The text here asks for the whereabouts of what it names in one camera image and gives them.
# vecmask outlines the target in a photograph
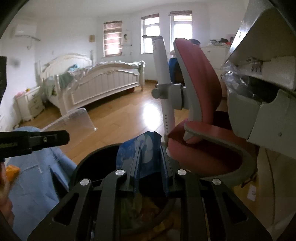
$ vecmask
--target orange object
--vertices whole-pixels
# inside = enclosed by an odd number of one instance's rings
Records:
[[[6,176],[9,182],[12,182],[14,179],[16,179],[19,173],[20,173],[19,167],[16,167],[13,165],[8,165],[6,167]]]

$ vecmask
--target bed post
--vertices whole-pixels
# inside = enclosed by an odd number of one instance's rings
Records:
[[[55,86],[56,86],[56,92],[57,92],[57,100],[58,100],[58,104],[59,104],[59,111],[61,113],[61,115],[65,115],[67,114],[67,110],[66,110],[66,107],[65,107],[65,102],[63,100],[63,94],[61,92],[61,87],[59,85],[59,75],[56,75],[55,78]]]
[[[144,65],[143,63],[140,65],[140,79],[139,79],[139,84],[141,86],[141,91],[144,90],[144,85],[145,85],[145,72],[144,72]]]

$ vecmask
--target metal bolt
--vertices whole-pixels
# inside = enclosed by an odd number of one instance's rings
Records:
[[[180,169],[180,170],[177,171],[177,173],[179,175],[181,175],[181,176],[184,176],[184,175],[186,175],[187,172],[185,170],[183,170],[183,169]]]
[[[80,181],[80,185],[81,186],[86,186],[86,185],[88,185],[89,184],[89,180],[88,179],[82,179],[81,181]]]
[[[215,185],[220,185],[221,184],[221,180],[218,178],[213,179],[212,181]]]
[[[115,174],[118,175],[118,176],[122,176],[124,173],[125,173],[125,171],[122,170],[122,169],[119,169],[119,170],[117,170],[117,171],[115,172]]]

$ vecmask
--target white tag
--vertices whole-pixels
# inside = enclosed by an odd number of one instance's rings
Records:
[[[250,199],[250,200],[252,200],[253,202],[256,199],[256,187],[254,185],[252,185],[252,184],[250,185],[247,198]]]

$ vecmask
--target nightstand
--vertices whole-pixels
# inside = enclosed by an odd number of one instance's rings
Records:
[[[39,115],[40,112],[44,110],[40,86],[17,97],[16,101],[24,121],[33,120],[35,116]]]

